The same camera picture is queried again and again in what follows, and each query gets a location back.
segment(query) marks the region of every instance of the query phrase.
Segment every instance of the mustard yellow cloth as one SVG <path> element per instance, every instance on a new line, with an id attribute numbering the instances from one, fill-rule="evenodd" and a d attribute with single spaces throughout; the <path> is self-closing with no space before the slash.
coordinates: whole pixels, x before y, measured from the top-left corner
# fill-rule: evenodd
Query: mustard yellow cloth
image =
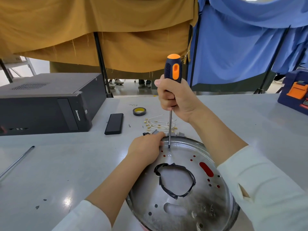
<path id="1" fill-rule="evenodd" d="M 154 71 L 186 55 L 197 17 L 197 0 L 1 0 L 0 57 L 98 66 L 98 31 L 107 68 Z"/>

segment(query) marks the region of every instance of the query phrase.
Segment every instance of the gray table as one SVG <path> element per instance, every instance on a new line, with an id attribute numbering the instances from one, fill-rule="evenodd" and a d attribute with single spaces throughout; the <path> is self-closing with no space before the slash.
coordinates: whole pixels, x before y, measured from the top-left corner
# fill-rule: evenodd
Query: gray table
<path id="1" fill-rule="evenodd" d="M 308 116 L 278 104 L 278 94 L 199 99 L 308 191 Z M 145 107 L 147 114 L 133 116 L 135 105 Z M 124 113 L 121 135 L 104 135 L 111 113 Z M 36 146 L 0 181 L 1 230 L 51 230 L 121 162 L 132 140 L 145 132 L 144 118 L 161 114 L 164 116 L 159 120 L 167 121 L 169 112 L 160 108 L 157 97 L 108 98 L 90 132 L 1 137 L 0 172 Z M 178 131 L 200 141 L 189 124 L 176 119 Z M 142 231 L 126 203 L 113 230 Z M 253 230 L 242 211 L 232 230 Z"/>

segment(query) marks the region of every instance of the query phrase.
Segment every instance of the electrical tape roll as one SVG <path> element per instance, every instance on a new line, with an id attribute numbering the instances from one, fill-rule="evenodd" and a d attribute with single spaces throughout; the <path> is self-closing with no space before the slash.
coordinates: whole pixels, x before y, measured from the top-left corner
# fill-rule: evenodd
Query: electrical tape roll
<path id="1" fill-rule="evenodd" d="M 138 116 L 138 117 L 143 116 L 143 115 L 145 115 L 146 113 L 147 113 L 147 110 L 146 110 L 145 108 L 142 108 L 142 107 L 140 107 L 140 108 L 134 108 L 134 109 L 133 109 L 133 114 L 134 114 L 135 116 Z"/>

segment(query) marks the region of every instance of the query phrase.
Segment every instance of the fingernail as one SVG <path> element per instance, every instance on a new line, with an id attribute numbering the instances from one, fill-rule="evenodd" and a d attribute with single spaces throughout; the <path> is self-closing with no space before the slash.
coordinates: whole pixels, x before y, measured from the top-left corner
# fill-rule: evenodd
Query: fingernail
<path id="1" fill-rule="evenodd" d="M 161 82 L 161 79 L 156 79 L 154 81 L 155 86 L 158 87 L 160 85 L 160 82 Z"/>

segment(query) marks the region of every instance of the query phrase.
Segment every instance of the hand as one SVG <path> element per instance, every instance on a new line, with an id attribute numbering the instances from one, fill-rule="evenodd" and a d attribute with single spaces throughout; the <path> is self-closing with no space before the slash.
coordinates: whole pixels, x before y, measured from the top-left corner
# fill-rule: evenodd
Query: hand
<path id="1" fill-rule="evenodd" d="M 159 155 L 159 146 L 163 146 L 161 141 L 165 137 L 164 132 L 155 135 L 145 135 L 135 138 L 128 148 L 126 157 L 136 158 L 136 163 L 144 163 L 144 167 L 152 164 Z"/>
<path id="2" fill-rule="evenodd" d="M 183 121 L 190 123 L 193 115 L 206 106 L 196 97 L 185 79 L 181 83 L 164 78 L 155 80 L 161 107 L 175 112 Z"/>

